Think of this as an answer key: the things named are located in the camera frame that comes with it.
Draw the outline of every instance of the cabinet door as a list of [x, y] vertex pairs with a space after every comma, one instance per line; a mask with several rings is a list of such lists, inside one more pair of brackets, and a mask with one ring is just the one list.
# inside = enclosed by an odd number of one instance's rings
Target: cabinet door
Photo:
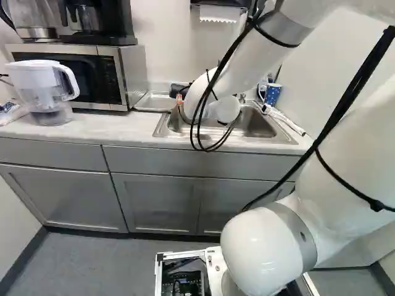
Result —
[[[202, 179], [199, 186], [201, 208], [199, 234], [218, 235], [232, 217], [246, 203], [270, 189], [276, 182], [232, 179]], [[255, 204], [261, 207], [276, 199], [287, 196], [294, 183], [285, 183], [279, 190]]]
[[0, 165], [0, 174], [45, 225], [127, 232], [107, 173]]
[[130, 231], [195, 234], [196, 179], [112, 174]]

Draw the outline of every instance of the sink basin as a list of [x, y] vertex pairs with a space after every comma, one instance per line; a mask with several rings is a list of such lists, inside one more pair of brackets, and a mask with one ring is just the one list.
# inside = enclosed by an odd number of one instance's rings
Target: sink basin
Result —
[[[183, 120], [178, 109], [173, 109], [171, 114], [163, 114], [153, 134], [160, 138], [186, 138], [189, 139], [191, 126]], [[217, 120], [206, 119], [202, 121], [200, 136], [203, 140], [219, 140], [226, 126]], [[241, 115], [237, 119], [235, 128], [227, 141], [247, 142], [273, 142], [281, 144], [297, 144], [297, 142], [283, 130], [273, 119], [266, 116], [254, 101], [247, 101], [241, 106]]]

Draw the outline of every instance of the paper towel dispenser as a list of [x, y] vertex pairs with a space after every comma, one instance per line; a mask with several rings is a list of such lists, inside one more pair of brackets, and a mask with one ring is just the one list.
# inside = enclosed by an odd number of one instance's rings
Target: paper towel dispenser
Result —
[[252, 0], [191, 0], [191, 4], [197, 5], [221, 5], [250, 8]]

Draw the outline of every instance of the baseboard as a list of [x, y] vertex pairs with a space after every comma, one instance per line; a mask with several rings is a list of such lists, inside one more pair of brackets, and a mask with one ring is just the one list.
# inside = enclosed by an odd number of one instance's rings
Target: baseboard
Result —
[[29, 263], [30, 258], [40, 247], [47, 234], [48, 231], [44, 227], [41, 227], [40, 230], [34, 236], [34, 238], [32, 238], [29, 244], [24, 248], [22, 253], [19, 255], [18, 259], [16, 259], [16, 261], [11, 266], [9, 271], [0, 281], [0, 295], [5, 295], [8, 292], [8, 290], [11, 288], [14, 282], [18, 279], [20, 273], [25, 269], [26, 265]]
[[386, 274], [385, 270], [383, 269], [383, 267], [381, 267], [380, 263], [375, 262], [372, 265], [370, 265], [370, 271], [372, 272], [376, 280], [380, 283], [380, 285], [382, 286], [382, 288], [384, 289], [387, 295], [389, 296], [395, 295], [395, 284]]
[[220, 243], [219, 236], [187, 236], [178, 234], [156, 234], [156, 233], [117, 233], [105, 231], [92, 231], [82, 229], [62, 228], [56, 226], [45, 226], [49, 232], [70, 234], [73, 236], [101, 237], [107, 239], [148, 239], [154, 241], [178, 241], [178, 242], [212, 242]]

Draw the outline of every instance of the microwave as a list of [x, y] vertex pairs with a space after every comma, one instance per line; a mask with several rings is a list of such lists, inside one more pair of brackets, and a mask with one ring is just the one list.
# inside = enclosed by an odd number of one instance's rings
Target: microwave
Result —
[[73, 108], [130, 110], [148, 91], [144, 46], [95, 46], [61, 43], [7, 44], [15, 61], [57, 60], [70, 68], [80, 95]]

